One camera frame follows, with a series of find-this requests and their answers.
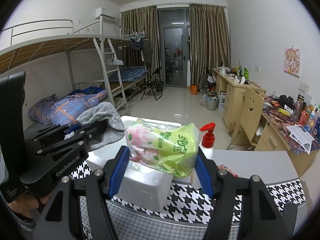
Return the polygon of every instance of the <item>doorframe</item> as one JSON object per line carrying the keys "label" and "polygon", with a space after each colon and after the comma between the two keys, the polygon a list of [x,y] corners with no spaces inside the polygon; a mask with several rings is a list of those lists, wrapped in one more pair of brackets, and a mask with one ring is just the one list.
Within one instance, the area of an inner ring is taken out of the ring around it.
{"label": "doorframe", "polygon": [[[187,24],[187,10],[189,7],[170,7],[170,8],[159,8],[158,18],[159,18],[159,31],[160,31],[160,64],[161,64],[161,76],[164,82],[164,86],[167,87],[187,87],[187,75],[188,75],[188,60],[189,60],[189,30],[190,24]],[[165,10],[183,10],[184,24],[167,24],[162,25],[161,11]],[[182,28],[183,37],[183,56],[185,56],[185,61],[183,63],[183,85],[172,85],[166,84],[165,82],[165,54],[164,54],[164,29],[177,29]]]}

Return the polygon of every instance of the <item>wooden bed slats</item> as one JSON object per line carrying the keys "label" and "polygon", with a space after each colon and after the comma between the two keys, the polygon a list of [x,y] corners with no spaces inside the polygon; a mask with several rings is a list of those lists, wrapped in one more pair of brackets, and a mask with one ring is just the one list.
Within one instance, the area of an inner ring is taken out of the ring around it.
{"label": "wooden bed slats", "polygon": [[[69,35],[67,37],[55,40],[43,40],[41,42],[31,43],[22,47],[13,45],[12,50],[0,55],[0,74],[17,67],[26,62],[46,57],[53,54],[58,54],[66,51],[81,50],[81,49],[92,49],[94,48],[93,38],[82,37],[80,34]],[[100,44],[99,37],[96,37],[98,44]],[[114,47],[121,47],[129,45],[129,39],[122,38],[110,38]],[[104,43],[105,48],[109,45],[107,42]]]}

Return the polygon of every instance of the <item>light switch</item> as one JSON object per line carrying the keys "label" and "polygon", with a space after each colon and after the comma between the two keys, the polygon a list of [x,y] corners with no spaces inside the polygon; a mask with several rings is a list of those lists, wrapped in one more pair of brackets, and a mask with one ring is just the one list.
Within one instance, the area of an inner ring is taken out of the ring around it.
{"label": "light switch", "polygon": [[309,92],[310,92],[310,87],[309,87],[307,84],[304,86],[304,91],[305,91],[306,93],[309,93]]}
{"label": "light switch", "polygon": [[304,92],[304,89],[305,89],[305,83],[300,82],[299,83],[299,90]]}

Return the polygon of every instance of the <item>human hand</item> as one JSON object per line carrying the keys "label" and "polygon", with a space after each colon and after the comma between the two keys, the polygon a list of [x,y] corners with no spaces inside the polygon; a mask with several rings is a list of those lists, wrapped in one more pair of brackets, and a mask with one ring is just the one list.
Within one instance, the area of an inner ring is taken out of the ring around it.
{"label": "human hand", "polygon": [[[40,198],[40,202],[44,205],[48,202],[51,193],[46,197]],[[27,218],[32,219],[32,216],[29,212],[30,209],[36,209],[39,207],[39,202],[33,196],[23,193],[18,196],[14,201],[8,203],[9,208],[19,214],[24,215]]]}

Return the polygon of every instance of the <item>cardboard box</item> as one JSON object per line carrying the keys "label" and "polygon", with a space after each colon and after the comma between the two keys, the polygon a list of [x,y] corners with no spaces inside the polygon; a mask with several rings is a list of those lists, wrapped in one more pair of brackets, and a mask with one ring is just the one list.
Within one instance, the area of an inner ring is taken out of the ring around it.
{"label": "cardboard box", "polygon": [[221,92],[219,98],[219,109],[224,109],[227,93]]}

